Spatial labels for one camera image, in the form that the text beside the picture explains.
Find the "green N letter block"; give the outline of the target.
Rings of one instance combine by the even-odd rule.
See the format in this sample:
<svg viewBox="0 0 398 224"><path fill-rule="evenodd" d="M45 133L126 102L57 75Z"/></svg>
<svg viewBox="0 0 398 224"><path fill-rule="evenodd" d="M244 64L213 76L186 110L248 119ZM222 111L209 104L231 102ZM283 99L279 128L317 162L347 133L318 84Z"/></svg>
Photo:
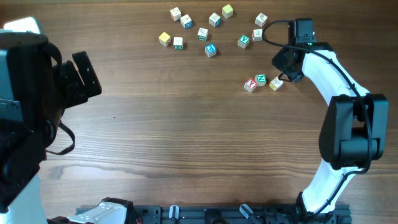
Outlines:
<svg viewBox="0 0 398 224"><path fill-rule="evenodd" d="M267 83L266 74L265 73L257 74L255 76L255 81L257 82L258 86L264 86Z"/></svg>

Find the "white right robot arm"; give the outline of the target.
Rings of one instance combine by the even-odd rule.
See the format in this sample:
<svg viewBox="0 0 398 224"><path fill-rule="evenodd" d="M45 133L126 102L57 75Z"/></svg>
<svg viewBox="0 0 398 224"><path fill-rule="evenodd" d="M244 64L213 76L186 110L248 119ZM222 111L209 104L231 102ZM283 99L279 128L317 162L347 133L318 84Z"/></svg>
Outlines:
<svg viewBox="0 0 398 224"><path fill-rule="evenodd" d="M339 63L326 42L317 42L311 19L287 20L288 42L272 64L278 81L307 77L328 109L318 147L322 157L310 185L299 194L296 220L327 222L336 217L335 203L350 180L365 174L384 153L389 103L359 85Z"/></svg>

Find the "yellow side picture block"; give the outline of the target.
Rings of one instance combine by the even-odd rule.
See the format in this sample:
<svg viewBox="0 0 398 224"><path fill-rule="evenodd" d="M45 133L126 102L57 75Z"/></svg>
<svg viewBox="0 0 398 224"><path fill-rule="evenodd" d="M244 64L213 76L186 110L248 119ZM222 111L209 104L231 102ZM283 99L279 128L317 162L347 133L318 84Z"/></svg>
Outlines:
<svg viewBox="0 0 398 224"><path fill-rule="evenodd" d="M279 77L275 77L270 83L269 86L272 90L277 91L282 85L284 84L284 82L282 80L279 79Z"/></svg>

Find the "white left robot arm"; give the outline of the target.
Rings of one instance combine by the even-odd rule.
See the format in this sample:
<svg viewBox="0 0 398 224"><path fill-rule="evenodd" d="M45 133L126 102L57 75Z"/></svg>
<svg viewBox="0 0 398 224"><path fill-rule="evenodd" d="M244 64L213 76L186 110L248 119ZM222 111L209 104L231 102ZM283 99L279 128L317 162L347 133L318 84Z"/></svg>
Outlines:
<svg viewBox="0 0 398 224"><path fill-rule="evenodd" d="M48 223L40 163L50 154L67 108L101 94L86 52L64 62L42 34L1 32L1 222Z"/></svg>

